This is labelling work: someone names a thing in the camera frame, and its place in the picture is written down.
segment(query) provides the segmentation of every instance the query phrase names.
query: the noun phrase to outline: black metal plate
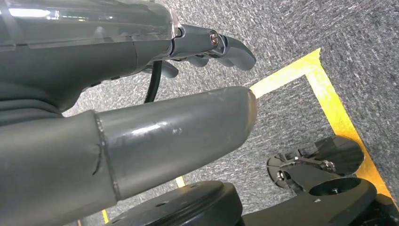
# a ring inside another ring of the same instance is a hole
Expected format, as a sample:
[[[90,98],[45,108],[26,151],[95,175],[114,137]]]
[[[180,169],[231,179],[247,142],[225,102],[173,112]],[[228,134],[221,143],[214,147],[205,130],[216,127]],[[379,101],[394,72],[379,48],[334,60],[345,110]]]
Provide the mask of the black metal plate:
[[[144,202],[106,226],[232,226],[241,214],[233,184],[203,181]]]

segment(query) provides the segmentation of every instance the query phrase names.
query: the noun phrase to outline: yellow floor marking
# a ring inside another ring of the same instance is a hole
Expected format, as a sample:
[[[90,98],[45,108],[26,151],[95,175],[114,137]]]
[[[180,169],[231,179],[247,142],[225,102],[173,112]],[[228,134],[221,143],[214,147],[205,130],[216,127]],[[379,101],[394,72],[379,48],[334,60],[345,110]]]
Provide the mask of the yellow floor marking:
[[[302,57],[283,69],[269,75],[251,87],[256,98],[259,98],[291,81],[306,75],[313,92],[318,99],[328,122],[336,135],[356,141],[365,154],[365,160],[356,173],[359,178],[374,184],[379,194],[392,198],[366,147],[361,141],[355,127],[346,113],[337,93],[334,90],[320,62],[320,49]]]
[[[104,222],[108,223],[110,220],[108,219],[107,211],[103,210],[102,213],[103,213]]]
[[[184,187],[184,186],[186,186],[186,183],[184,182],[184,179],[183,179],[182,176],[176,178],[175,180],[176,180],[176,183],[177,183],[177,186],[178,186],[178,187]]]

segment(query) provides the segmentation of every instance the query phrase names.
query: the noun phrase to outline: metal screw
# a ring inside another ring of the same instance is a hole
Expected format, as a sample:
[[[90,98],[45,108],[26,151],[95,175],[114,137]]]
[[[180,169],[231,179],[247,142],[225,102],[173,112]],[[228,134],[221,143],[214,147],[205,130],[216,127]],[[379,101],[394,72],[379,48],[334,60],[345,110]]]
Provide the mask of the metal screw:
[[[210,33],[211,43],[214,46],[219,45],[219,35],[216,32]]]
[[[277,172],[277,179],[278,180],[284,180],[285,179],[284,173],[282,171],[278,171]]]

